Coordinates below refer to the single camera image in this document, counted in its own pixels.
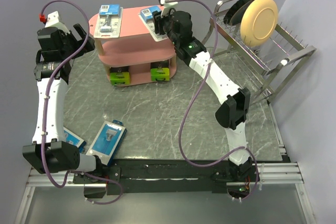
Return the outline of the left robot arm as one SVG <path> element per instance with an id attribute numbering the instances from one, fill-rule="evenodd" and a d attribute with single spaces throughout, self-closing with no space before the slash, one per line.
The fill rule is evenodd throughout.
<path id="1" fill-rule="evenodd" d="M 95 49 L 93 39 L 80 24 L 75 24 L 74 29 L 80 40 L 71 31 L 56 26 L 45 26 L 37 32 L 40 49 L 34 75 L 39 95 L 38 117 L 32 143 L 23 146 L 22 154 L 41 174 L 47 170 L 76 170 L 86 172 L 91 182 L 98 183 L 104 177 L 99 157 L 81 154 L 78 147 L 66 142 L 64 133 L 64 101 L 71 72 L 70 63 L 64 60 Z"/>

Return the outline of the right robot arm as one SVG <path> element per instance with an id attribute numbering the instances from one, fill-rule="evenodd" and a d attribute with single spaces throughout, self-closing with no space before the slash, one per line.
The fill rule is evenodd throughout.
<path id="1" fill-rule="evenodd" d="M 154 11 L 153 21 L 154 32 L 169 38 L 178 58 L 198 73 L 217 96 L 220 107 L 215 117 L 224 128 L 229 143 L 229 173 L 233 180 L 242 181 L 252 166 L 245 132 L 249 89 L 240 88 L 231 81 L 212 60 L 205 46 L 193 36 L 189 13 L 173 10 L 162 16 L 161 12 Z"/>

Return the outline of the blue Harry's razor box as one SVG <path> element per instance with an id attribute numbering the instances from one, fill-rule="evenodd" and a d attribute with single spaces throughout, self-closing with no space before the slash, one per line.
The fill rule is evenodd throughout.
<path id="1" fill-rule="evenodd" d="M 86 155 L 98 156 L 103 165 L 110 166 L 126 133 L 127 129 L 121 121 L 104 121 Z"/>

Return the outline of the green black Gillette Labs box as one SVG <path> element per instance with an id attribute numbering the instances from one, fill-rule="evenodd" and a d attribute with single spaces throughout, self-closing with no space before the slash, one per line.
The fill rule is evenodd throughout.
<path id="1" fill-rule="evenodd" d="M 150 74 L 152 81 L 169 81 L 170 80 L 170 69 L 169 62 L 157 61 L 150 64 Z"/>

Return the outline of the blue white razor box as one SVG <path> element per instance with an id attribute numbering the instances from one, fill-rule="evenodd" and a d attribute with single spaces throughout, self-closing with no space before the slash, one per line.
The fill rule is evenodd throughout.
<path id="1" fill-rule="evenodd" d="M 79 149 L 80 153 L 84 152 L 84 147 L 86 145 L 86 141 L 81 137 L 70 131 L 69 129 L 64 127 L 65 141 L 73 146 L 76 146 Z"/>

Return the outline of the clear Gillette blister razor pack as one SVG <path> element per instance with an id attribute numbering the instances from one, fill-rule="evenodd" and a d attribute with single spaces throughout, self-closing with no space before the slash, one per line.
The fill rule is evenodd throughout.
<path id="1" fill-rule="evenodd" d="M 154 27 L 154 18 L 152 13 L 154 11 L 160 12 L 161 9 L 158 6 L 150 6 L 150 7 L 145 7 L 144 9 L 140 10 L 139 13 L 139 18 L 142 20 L 144 23 L 146 29 L 149 31 L 150 35 L 156 42 L 163 41 L 167 39 L 166 35 L 158 35 L 155 33 L 155 27 Z"/>

